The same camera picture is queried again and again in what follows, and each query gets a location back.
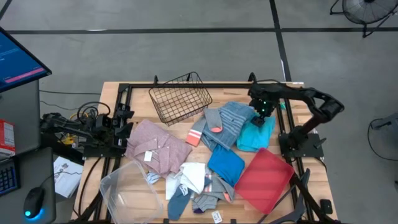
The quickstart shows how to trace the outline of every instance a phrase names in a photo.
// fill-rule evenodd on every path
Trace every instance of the price tag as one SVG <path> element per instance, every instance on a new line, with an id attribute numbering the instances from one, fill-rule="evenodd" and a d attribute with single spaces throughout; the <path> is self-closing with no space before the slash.
<path id="1" fill-rule="evenodd" d="M 144 161 L 145 162 L 150 162 L 152 160 L 152 152 L 151 151 L 146 151 L 145 156 L 144 156 Z"/>
<path id="2" fill-rule="evenodd" d="M 213 216 L 214 219 L 214 223 L 220 223 L 223 221 L 223 219 L 221 218 L 220 212 L 219 211 L 215 211 L 211 213 L 211 216 Z"/>

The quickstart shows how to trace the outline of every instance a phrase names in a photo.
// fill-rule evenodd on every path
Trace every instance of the red box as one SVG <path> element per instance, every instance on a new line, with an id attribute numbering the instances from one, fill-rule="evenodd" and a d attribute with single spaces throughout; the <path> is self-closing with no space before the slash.
<path id="1" fill-rule="evenodd" d="M 0 158 L 15 155 L 14 125 L 0 119 Z"/>
<path id="2" fill-rule="evenodd" d="M 270 214 L 293 173 L 292 166 L 261 148 L 235 185 L 235 192 L 263 214 Z"/>

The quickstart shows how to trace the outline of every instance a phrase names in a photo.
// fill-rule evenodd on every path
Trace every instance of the plastic container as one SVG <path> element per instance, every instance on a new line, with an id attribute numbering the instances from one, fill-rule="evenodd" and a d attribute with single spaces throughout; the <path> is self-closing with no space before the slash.
<path id="1" fill-rule="evenodd" d="M 137 161 L 104 177 L 99 189 L 117 224 L 150 223 L 162 214 L 162 202 Z"/>
<path id="2" fill-rule="evenodd" d="M 269 214 L 294 173 L 293 167 L 261 148 L 235 185 L 235 191 L 263 214 Z"/>

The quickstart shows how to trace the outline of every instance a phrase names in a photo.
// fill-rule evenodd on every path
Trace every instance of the electric fan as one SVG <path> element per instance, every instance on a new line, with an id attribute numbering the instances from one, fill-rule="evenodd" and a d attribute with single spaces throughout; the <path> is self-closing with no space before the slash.
<path id="1" fill-rule="evenodd" d="M 342 0 L 343 12 L 333 12 L 332 9 L 338 1 L 340 0 L 336 0 L 331 6 L 330 14 L 344 14 L 349 21 L 363 25 L 363 38 L 371 35 L 394 15 L 398 6 L 398 0 Z M 367 33 L 367 25 L 379 21 L 380 23 Z"/>

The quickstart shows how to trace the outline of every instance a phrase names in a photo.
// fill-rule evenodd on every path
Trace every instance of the computer monitor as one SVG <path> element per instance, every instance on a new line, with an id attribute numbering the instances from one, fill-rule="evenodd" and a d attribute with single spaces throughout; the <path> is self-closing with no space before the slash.
<path id="1" fill-rule="evenodd" d="M 0 93 L 52 72 L 0 27 Z"/>

